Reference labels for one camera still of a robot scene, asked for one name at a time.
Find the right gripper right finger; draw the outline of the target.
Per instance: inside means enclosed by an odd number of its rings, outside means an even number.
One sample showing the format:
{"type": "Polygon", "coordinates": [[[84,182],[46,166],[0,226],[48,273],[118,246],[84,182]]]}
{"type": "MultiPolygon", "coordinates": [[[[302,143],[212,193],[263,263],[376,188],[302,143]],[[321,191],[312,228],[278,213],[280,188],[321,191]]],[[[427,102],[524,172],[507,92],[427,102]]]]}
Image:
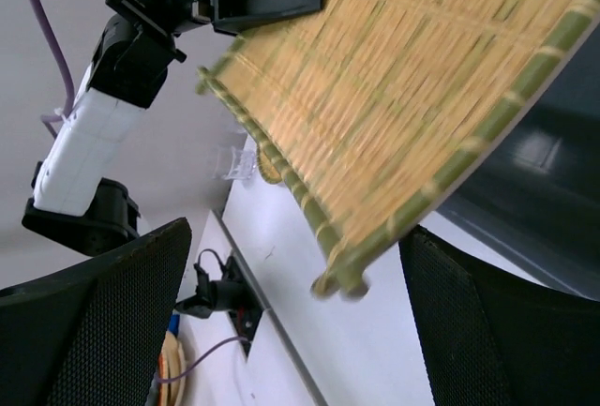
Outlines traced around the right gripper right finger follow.
{"type": "Polygon", "coordinates": [[[435,404],[598,404],[598,302],[517,277],[422,227],[399,253],[435,404]]]}

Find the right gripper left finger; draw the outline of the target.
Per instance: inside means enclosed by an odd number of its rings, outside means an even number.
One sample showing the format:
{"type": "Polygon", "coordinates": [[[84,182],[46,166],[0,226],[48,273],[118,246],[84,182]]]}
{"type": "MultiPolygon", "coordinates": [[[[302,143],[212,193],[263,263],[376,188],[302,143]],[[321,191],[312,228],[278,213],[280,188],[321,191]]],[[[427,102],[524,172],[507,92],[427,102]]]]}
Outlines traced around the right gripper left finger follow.
{"type": "Polygon", "coordinates": [[[143,405],[186,268],[178,218],[1,292],[4,405],[143,405]]]}

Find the square bamboo mat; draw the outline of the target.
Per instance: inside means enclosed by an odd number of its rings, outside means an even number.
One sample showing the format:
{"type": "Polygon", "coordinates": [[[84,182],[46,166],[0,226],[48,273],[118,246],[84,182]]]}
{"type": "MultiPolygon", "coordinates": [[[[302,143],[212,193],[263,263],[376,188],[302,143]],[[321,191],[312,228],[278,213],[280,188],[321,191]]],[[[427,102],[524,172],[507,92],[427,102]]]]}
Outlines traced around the square bamboo mat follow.
{"type": "Polygon", "coordinates": [[[502,141],[599,21],[599,0],[325,0],[248,31],[198,91],[244,126],[327,263],[314,295],[363,297],[365,270],[502,141]]]}

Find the round orange woven tray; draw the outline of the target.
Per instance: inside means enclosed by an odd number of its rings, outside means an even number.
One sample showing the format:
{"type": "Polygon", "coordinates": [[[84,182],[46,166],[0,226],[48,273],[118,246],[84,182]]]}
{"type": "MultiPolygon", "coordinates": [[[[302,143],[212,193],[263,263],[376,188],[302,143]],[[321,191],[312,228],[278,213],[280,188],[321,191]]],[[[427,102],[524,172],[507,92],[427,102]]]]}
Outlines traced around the round orange woven tray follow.
{"type": "MultiPolygon", "coordinates": [[[[180,341],[171,331],[167,331],[158,357],[158,377],[162,379],[174,378],[181,375],[186,368],[187,362],[180,341]]],[[[161,383],[158,386],[157,404],[159,406],[181,405],[185,385],[185,378],[172,383],[161,383]]]]}

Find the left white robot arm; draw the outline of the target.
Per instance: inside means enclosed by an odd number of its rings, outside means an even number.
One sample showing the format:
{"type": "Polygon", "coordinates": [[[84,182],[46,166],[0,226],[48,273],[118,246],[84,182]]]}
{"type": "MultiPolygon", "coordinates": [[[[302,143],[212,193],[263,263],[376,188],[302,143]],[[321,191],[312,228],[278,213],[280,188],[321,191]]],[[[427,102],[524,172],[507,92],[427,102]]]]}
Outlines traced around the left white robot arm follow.
{"type": "Polygon", "coordinates": [[[104,0],[107,22],[79,86],[54,115],[61,128],[36,167],[22,225],[86,256],[136,239],[137,204],[104,173],[154,102],[183,33],[211,26],[222,35],[319,12],[324,0],[104,0]]]}

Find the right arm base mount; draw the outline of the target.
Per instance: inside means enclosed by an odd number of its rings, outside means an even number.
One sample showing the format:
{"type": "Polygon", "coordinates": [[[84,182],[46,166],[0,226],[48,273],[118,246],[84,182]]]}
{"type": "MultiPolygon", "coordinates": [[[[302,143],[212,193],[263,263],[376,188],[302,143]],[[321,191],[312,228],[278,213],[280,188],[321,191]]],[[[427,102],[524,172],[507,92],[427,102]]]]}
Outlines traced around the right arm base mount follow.
{"type": "Polygon", "coordinates": [[[245,339],[242,348],[245,356],[249,356],[264,308],[246,280],[241,265],[233,253],[222,260],[215,250],[204,248],[192,268],[196,286],[193,293],[186,294],[175,303],[175,311],[202,320],[218,312],[226,313],[232,319],[236,335],[245,339]],[[203,268],[204,254],[215,258],[220,273],[218,278],[203,268]]]}

